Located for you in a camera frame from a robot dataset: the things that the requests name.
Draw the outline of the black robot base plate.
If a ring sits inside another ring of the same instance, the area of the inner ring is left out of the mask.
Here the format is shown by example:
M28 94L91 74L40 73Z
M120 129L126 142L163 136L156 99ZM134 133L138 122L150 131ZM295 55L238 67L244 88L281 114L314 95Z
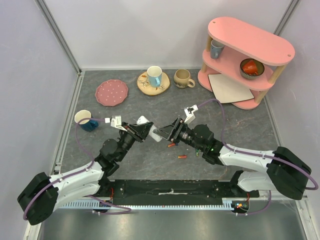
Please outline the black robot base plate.
M112 196L116 205L180 206L221 205L223 198L258 198L230 181L117 179L101 187L95 197Z

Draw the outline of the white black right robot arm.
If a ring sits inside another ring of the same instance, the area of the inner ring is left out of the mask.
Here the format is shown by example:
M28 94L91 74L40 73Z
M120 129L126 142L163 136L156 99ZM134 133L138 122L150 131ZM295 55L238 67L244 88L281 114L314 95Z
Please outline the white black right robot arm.
M181 118L153 133L172 143L183 142L193 147L212 165L245 168L246 171L237 171L229 184L235 197L262 190L278 191L287 198L301 200L307 188L311 168L286 147L269 151L236 148L215 139L207 125L198 124L190 129Z

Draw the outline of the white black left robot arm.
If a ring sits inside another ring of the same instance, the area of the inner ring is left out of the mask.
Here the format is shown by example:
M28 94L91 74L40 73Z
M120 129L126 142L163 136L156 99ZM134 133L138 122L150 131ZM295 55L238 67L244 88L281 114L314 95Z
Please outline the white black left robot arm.
M106 196L110 191L108 177L120 166L135 142L143 142L152 122L129 124L123 122L119 139L107 139L99 155L84 166L56 175L40 172L35 175L17 197L23 210L23 219L30 225L46 220L59 207L81 197L97 194Z

